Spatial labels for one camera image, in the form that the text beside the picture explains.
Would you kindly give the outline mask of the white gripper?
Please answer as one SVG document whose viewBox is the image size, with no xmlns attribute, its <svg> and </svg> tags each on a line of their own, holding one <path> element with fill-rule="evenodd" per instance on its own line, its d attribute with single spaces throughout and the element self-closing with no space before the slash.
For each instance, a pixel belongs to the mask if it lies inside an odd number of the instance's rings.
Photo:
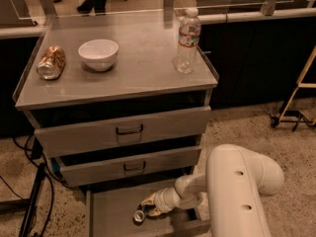
<svg viewBox="0 0 316 237">
<path fill-rule="evenodd" d="M 168 213 L 174 208 L 176 208 L 179 199 L 180 197 L 174 188 L 166 188 L 159 190 L 156 194 L 153 193 L 147 198 L 145 198 L 141 202 L 141 205 L 155 205 L 156 207 L 149 208 L 147 215 L 149 217 L 157 217 L 160 216 L 162 213 Z"/>
</svg>

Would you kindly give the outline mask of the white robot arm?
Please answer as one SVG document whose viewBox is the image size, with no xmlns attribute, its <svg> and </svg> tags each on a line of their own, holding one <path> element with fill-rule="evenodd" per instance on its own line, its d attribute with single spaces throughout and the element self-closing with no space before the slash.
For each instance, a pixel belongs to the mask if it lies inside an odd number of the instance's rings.
<svg viewBox="0 0 316 237">
<path fill-rule="evenodd" d="M 189 209 L 207 195 L 211 237 L 272 237 L 261 196 L 273 196 L 284 185 L 284 173 L 272 158 L 234 145 L 209 153 L 203 174 L 178 178 L 140 206 L 150 217 L 175 208 Z"/>
</svg>

